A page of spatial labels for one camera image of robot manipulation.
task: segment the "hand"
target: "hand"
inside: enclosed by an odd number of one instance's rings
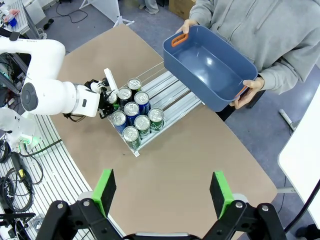
[[[229,105],[234,106],[235,109],[239,109],[244,105],[250,103],[252,98],[259,92],[265,85],[265,80],[262,77],[257,77],[255,81],[244,80],[243,85],[249,87],[249,91],[239,97],[237,100],[231,102]]]
[[[197,25],[199,24],[196,20],[191,20],[191,19],[187,19],[184,21],[184,24],[182,25],[182,27],[180,27],[178,29],[178,31],[176,31],[175,33],[178,33],[178,32],[183,32],[184,34],[187,34],[189,33],[189,28],[193,25]]]

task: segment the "zipper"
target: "zipper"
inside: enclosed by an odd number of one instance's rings
[[[243,23],[247,20],[249,14],[251,13],[251,9],[253,8],[253,6],[255,5],[256,2],[257,2],[257,0],[254,0],[254,1],[253,1],[253,3],[251,4],[248,12],[246,13],[245,18],[243,19],[243,21],[241,21],[241,22],[234,28],[234,30],[232,31],[232,33],[231,33],[231,35],[230,35],[230,37],[229,37],[229,39],[228,39],[229,42],[231,42],[231,38],[232,38],[232,36],[234,35],[235,31],[241,26],[241,24],[243,24]]]

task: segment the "person's right hand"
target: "person's right hand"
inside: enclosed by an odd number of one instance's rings
[[[191,20],[191,19],[187,19],[184,21],[184,24],[182,25],[182,27],[180,27],[178,29],[178,31],[176,31],[175,33],[178,33],[178,32],[183,32],[184,34],[187,34],[189,33],[189,28],[193,25],[197,25],[199,24],[196,20]]]

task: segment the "hoodie drawstring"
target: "hoodie drawstring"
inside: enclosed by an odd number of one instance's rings
[[[228,12],[229,12],[229,10],[230,10],[230,7],[231,7],[231,5],[232,5],[233,2],[234,2],[234,0],[230,0],[229,3],[228,3],[228,5],[226,6],[226,8],[225,8],[225,10],[224,10],[224,12],[223,12],[223,14],[222,14],[222,16],[221,16],[221,19],[220,19],[220,21],[219,21],[219,24],[218,24],[217,29],[219,29],[219,28],[221,27],[221,25],[224,23],[224,21],[225,21],[225,19],[226,19],[226,16],[227,16],[227,14],[228,14]]]
[[[271,12],[278,6],[278,4],[280,3],[281,0],[274,0],[274,2],[272,3],[272,5],[268,8],[268,10],[266,11],[266,13],[263,15],[263,17],[261,18],[260,22],[258,23],[258,25],[256,26],[255,30],[254,30],[254,34],[257,33],[257,31],[261,28],[261,26],[264,24],[264,22],[266,21],[266,19],[269,17],[269,15],[271,14]]]

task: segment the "gray floor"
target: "gray floor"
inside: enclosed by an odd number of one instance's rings
[[[81,0],[72,3],[63,2],[59,12],[69,13],[78,9]],[[124,18],[135,20],[130,27],[151,47],[162,55],[162,42],[172,35],[183,23],[183,20],[166,8],[160,7],[160,12],[150,15],[137,8],[132,0],[119,1],[120,12]],[[92,6],[83,9],[88,17],[72,24],[67,17],[54,18],[54,23],[45,31],[49,39],[63,43],[67,51],[73,51],[90,39],[112,28],[114,23]],[[45,11],[47,17],[57,16],[56,5]],[[83,13],[73,13],[73,21],[81,19]],[[278,113],[284,109],[293,121],[299,120],[305,113],[318,85],[320,70],[314,67],[305,84],[298,84],[293,90],[282,95],[267,92],[252,109],[240,109],[233,113],[226,124],[242,141],[246,148],[260,163],[277,187],[283,187],[285,176],[280,170],[278,154],[290,137],[290,130]],[[278,194],[272,202],[280,209],[283,195]],[[286,194],[284,204],[279,213],[280,220],[286,226],[303,206],[297,194]],[[300,227],[313,223],[309,213],[293,228],[292,233]]]

